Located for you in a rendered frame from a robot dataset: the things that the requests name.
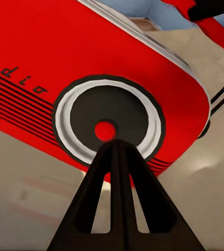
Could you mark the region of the radio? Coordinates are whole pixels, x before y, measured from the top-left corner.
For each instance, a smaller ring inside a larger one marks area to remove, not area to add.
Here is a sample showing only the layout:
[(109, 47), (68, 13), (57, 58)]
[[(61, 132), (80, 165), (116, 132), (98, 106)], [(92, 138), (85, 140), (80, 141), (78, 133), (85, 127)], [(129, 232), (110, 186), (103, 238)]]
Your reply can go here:
[[(196, 5), (160, 1), (187, 20)], [(194, 23), (224, 48), (215, 19)], [(86, 173), (121, 139), (157, 177), (207, 133), (223, 92), (210, 100), (183, 58), (101, 1), (0, 0), (0, 131)]]

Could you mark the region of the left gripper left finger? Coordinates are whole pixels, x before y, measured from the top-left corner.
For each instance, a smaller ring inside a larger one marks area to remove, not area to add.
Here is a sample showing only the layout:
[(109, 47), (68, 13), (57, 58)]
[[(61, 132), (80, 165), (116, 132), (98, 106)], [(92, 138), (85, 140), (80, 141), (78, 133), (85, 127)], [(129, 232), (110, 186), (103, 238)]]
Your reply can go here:
[[(108, 172), (111, 172), (110, 232), (91, 233)], [(47, 251), (125, 251), (117, 139), (100, 146)]]

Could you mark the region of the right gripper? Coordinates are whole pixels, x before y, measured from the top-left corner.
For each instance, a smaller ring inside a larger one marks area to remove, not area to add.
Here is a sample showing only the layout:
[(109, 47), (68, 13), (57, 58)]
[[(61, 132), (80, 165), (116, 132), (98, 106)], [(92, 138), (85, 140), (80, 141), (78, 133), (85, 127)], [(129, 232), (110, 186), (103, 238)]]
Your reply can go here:
[(224, 14), (224, 0), (193, 0), (196, 5), (188, 10), (191, 22)]

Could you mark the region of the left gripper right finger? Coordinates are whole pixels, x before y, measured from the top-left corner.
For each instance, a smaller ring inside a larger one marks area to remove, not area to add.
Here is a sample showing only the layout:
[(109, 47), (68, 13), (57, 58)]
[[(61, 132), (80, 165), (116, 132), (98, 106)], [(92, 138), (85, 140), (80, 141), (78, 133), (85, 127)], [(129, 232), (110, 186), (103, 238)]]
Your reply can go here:
[[(125, 251), (206, 251), (138, 149), (118, 139)], [(138, 230), (131, 174), (150, 233)]]

